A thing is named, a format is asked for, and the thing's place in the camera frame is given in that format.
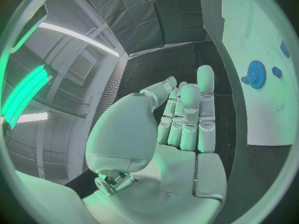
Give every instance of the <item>air vent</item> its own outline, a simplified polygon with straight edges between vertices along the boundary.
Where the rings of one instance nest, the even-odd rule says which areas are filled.
[[[80,54],[71,65],[70,70],[85,80],[92,67],[93,64]]]

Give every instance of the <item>black floor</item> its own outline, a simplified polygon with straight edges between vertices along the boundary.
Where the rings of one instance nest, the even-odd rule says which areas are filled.
[[[139,92],[169,76],[182,81],[196,83],[196,71],[201,65],[210,65],[215,73],[216,149],[220,156],[227,179],[232,170],[236,147],[236,114],[232,91],[226,70],[212,42],[192,43],[162,49],[132,58],[125,68],[115,102],[122,97]],[[160,122],[166,103],[153,112]],[[81,198],[97,190],[96,174],[88,170],[67,184]]]

